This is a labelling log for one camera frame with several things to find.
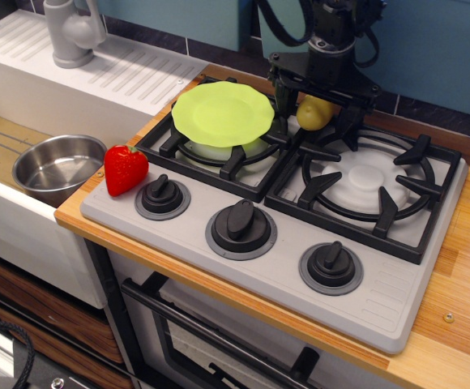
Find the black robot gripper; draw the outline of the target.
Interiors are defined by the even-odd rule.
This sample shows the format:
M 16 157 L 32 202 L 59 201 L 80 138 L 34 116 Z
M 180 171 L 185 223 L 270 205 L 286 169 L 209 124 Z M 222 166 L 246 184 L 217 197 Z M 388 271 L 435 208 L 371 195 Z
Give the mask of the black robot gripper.
M 288 118 L 295 112 L 300 93 L 341 106 L 335 139 L 351 151 L 358 150 L 357 132 L 366 110 L 372 110 L 381 88 L 358 70 L 355 43 L 335 46 L 321 38 L 309 41 L 303 53 L 274 52 L 269 57 L 268 78 L 275 88 L 277 112 Z

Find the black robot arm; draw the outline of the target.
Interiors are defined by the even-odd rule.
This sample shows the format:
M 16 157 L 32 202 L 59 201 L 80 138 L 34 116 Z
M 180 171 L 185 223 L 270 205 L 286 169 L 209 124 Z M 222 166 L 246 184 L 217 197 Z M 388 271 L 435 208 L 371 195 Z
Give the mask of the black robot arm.
M 372 113 L 382 89 L 361 73 L 377 57 L 359 62 L 357 39 L 370 40 L 379 49 L 371 27 L 382 18 L 384 1 L 301 1 L 305 22 L 303 36 L 291 36 L 278 20 L 271 4 L 257 3 L 274 36 L 288 47 L 303 44 L 305 53 L 274 52 L 269 57 L 268 78 L 275 89 L 276 108 L 286 118 L 293 113 L 299 93 L 328 100 L 340 107 L 335 137 L 356 151 L 357 132 L 366 114 Z

